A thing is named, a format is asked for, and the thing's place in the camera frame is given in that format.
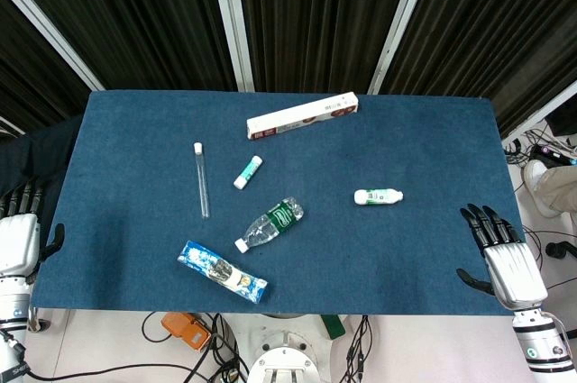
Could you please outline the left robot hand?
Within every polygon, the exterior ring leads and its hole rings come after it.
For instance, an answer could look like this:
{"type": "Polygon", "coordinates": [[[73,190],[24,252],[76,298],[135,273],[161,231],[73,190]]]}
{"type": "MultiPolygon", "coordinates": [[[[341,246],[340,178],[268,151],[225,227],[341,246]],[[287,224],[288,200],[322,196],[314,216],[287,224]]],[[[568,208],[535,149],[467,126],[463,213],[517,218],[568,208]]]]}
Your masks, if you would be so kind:
{"type": "Polygon", "coordinates": [[[32,178],[1,195],[1,281],[16,278],[32,285],[41,264],[64,244],[63,223],[56,225],[51,243],[41,244],[45,187],[45,180],[32,178]]]}

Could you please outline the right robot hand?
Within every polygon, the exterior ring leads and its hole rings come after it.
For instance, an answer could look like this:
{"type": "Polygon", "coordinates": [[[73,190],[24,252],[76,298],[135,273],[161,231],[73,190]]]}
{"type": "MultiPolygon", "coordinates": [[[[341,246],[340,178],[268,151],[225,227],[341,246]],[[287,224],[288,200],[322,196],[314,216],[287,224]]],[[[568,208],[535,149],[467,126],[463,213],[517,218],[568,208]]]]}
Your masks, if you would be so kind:
{"type": "Polygon", "coordinates": [[[460,213],[470,227],[490,279],[476,279],[458,268],[459,279],[468,287],[496,297],[510,311],[540,307],[548,293],[533,253],[513,225],[486,205],[468,204],[460,213]]]}

